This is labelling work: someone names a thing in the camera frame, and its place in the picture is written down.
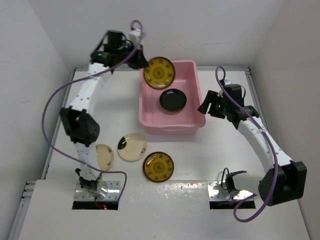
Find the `yellow patterned plate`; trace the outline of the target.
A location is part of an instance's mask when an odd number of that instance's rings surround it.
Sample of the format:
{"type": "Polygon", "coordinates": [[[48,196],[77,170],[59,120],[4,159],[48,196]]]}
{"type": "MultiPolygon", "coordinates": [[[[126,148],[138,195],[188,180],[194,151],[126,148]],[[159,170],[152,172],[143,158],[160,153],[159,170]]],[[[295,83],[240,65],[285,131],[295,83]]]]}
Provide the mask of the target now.
{"type": "Polygon", "coordinates": [[[150,153],[143,161],[142,171],[151,182],[162,183],[173,175],[175,169],[173,159],[165,152],[150,153]]]}
{"type": "Polygon", "coordinates": [[[148,67],[143,70],[143,80],[152,89],[163,90],[174,81],[176,69],[169,59],[158,56],[148,61],[148,67]]]}

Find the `black glossy plate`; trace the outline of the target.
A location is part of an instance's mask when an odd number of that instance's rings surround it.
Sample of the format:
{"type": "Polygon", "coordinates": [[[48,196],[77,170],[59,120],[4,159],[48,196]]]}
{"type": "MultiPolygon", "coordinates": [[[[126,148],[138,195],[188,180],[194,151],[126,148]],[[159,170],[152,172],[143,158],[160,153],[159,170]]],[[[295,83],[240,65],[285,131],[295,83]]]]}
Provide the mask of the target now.
{"type": "Polygon", "coordinates": [[[167,89],[161,93],[159,104],[161,108],[168,113],[178,113],[185,108],[187,96],[179,89],[167,89]]]}

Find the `cream plate black brushstroke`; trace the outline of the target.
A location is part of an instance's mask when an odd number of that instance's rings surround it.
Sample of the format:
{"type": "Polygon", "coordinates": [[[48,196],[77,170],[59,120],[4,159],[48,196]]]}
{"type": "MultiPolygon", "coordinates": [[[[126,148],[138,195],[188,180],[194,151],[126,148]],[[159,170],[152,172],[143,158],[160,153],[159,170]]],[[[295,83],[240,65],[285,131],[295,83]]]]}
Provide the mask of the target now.
{"type": "Polygon", "coordinates": [[[139,133],[129,133],[119,140],[117,152],[123,160],[135,162],[145,155],[147,147],[148,142],[143,135],[139,133]]]}

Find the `yellow patterned plate front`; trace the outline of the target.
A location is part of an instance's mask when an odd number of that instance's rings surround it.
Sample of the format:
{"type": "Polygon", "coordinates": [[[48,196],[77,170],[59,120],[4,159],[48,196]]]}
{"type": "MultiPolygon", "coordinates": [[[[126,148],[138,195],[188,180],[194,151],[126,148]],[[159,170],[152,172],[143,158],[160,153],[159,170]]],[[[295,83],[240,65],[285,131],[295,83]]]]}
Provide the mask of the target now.
{"type": "Polygon", "coordinates": [[[173,159],[165,152],[150,153],[143,161],[142,171],[151,182],[162,183],[173,175],[175,169],[173,159]]]}

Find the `cream plate small motifs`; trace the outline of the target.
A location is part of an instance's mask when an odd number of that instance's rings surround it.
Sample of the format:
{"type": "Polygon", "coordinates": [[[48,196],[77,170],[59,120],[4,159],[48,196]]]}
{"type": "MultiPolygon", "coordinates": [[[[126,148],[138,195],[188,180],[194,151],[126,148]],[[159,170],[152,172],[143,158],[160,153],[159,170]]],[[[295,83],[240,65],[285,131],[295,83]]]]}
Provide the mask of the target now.
{"type": "Polygon", "coordinates": [[[97,144],[95,147],[98,167],[102,171],[108,171],[115,159],[113,150],[106,144],[97,144]]]}

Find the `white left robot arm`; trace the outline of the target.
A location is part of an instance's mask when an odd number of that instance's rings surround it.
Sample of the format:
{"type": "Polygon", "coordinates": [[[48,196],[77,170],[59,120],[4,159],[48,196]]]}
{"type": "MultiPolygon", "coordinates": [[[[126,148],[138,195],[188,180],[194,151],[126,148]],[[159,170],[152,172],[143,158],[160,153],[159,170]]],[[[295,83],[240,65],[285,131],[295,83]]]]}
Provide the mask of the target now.
{"type": "Polygon", "coordinates": [[[127,64],[133,70],[148,67],[141,44],[143,35],[140,29],[132,29],[128,35],[117,30],[107,31],[90,55],[88,79],[69,106],[60,110],[65,133],[74,143],[80,160],[80,168],[76,169],[80,187],[95,197],[102,186],[96,151],[100,126],[94,119],[95,105],[117,64],[127,64]]]}

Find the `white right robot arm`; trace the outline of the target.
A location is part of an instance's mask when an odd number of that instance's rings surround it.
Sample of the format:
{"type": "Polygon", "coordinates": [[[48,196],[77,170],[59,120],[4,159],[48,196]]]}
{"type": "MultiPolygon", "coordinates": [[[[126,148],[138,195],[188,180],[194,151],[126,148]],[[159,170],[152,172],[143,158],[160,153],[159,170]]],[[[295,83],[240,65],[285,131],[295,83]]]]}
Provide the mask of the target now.
{"type": "Polygon", "coordinates": [[[268,206],[303,197],[306,165],[302,161],[294,161],[281,150],[264,127],[258,111],[252,105],[244,105],[239,84],[228,84],[220,92],[209,90],[198,111],[231,122],[250,144],[263,166],[263,178],[245,170],[227,173],[223,184],[226,191],[232,193],[245,189],[260,196],[268,206]]]}

